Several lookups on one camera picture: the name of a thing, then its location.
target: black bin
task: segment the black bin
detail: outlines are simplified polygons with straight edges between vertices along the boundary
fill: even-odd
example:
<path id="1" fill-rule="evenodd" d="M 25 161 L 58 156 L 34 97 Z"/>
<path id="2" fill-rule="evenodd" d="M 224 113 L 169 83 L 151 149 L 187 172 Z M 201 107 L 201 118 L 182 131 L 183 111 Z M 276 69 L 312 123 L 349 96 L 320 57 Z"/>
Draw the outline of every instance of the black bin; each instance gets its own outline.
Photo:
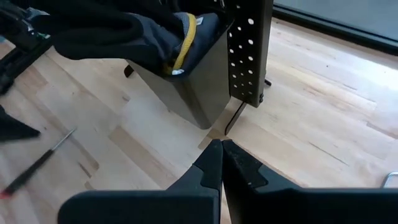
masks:
<path id="1" fill-rule="evenodd" d="M 230 99 L 227 29 L 233 20 L 228 19 L 228 14 L 220 8 L 203 6 L 203 10 L 198 10 L 196 6 L 195 11 L 217 13 L 221 24 L 213 45 L 193 70 L 165 76 L 128 62 L 168 109 L 200 129 L 208 129 Z"/>

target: metal leg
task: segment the metal leg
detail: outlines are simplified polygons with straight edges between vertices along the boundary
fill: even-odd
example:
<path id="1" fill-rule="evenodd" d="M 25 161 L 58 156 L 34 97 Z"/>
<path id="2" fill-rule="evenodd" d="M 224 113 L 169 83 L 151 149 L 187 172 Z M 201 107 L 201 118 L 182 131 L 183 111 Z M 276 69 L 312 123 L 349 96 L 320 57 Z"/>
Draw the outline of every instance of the metal leg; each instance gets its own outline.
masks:
<path id="1" fill-rule="evenodd" d="M 247 103 L 242 102 L 241 106 L 239 106 L 238 110 L 235 112 L 234 116 L 231 118 L 231 121 L 226 125 L 224 134 L 225 136 L 229 133 L 229 131 L 232 129 L 232 127 L 235 125 L 235 122 L 238 120 L 239 116 L 245 109 Z"/>
<path id="2" fill-rule="evenodd" d="M 264 80 L 264 82 L 267 84 L 267 86 L 271 87 L 272 86 L 272 82 L 268 81 L 268 80 Z"/>
<path id="3" fill-rule="evenodd" d="M 388 183 L 388 180 L 389 180 L 391 177 L 393 177 L 393 176 L 398 176 L 398 172 L 389 173 L 389 174 L 386 176 L 386 178 L 384 178 L 383 183 L 381 184 L 381 188 L 386 187 L 386 185 L 387 185 L 387 183 Z"/>

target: black metal tool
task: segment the black metal tool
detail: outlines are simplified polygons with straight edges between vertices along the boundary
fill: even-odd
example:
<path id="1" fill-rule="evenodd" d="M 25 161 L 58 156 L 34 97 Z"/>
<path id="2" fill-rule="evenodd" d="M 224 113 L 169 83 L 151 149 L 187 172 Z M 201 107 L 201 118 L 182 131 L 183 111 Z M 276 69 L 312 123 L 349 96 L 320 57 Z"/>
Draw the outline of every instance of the black metal tool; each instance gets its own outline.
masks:
<path id="1" fill-rule="evenodd" d="M 53 148 L 49 149 L 39 160 L 37 160 L 33 165 L 31 165 L 27 170 L 25 170 L 21 175 L 19 175 L 8 187 L 6 187 L 0 194 L 0 199 L 5 199 L 11 197 L 17 190 L 24 186 L 30 178 L 33 177 L 35 172 L 42 167 L 54 154 L 55 150 L 58 149 L 62 143 L 74 132 L 76 128 L 70 131 L 61 141 L 59 141 Z"/>

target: pointed black tip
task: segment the pointed black tip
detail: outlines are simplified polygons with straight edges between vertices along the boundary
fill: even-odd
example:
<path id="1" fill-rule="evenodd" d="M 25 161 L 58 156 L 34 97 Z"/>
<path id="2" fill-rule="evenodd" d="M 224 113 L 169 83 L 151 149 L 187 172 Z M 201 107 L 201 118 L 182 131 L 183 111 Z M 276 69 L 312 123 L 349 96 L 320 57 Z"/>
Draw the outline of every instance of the pointed black tip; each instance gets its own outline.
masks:
<path id="1" fill-rule="evenodd" d="M 224 141 L 224 175 L 240 176 L 252 188 L 267 185 L 267 180 L 258 172 L 262 162 L 252 157 L 233 141 Z"/>
<path id="2" fill-rule="evenodd" d="M 40 131 L 9 116 L 0 106 L 0 142 L 36 138 Z"/>
<path id="3" fill-rule="evenodd" d="M 223 171 L 223 145 L 212 140 L 191 168 L 168 190 L 197 189 L 198 186 L 221 190 Z"/>

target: yellow strap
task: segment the yellow strap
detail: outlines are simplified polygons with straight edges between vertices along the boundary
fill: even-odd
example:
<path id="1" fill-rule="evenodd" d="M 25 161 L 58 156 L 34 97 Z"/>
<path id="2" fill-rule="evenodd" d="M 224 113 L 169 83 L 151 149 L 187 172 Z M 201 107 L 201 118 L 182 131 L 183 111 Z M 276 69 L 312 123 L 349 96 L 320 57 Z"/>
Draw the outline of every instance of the yellow strap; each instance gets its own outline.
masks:
<path id="1" fill-rule="evenodd" d="M 181 68 L 182 64 L 184 63 L 185 56 L 187 55 L 189 48 L 191 47 L 193 40 L 195 39 L 195 35 L 197 33 L 197 19 L 194 15 L 187 13 L 189 18 L 189 29 L 187 36 L 185 37 L 184 41 L 182 42 L 182 47 L 180 54 L 178 55 L 173 70 L 178 70 Z"/>

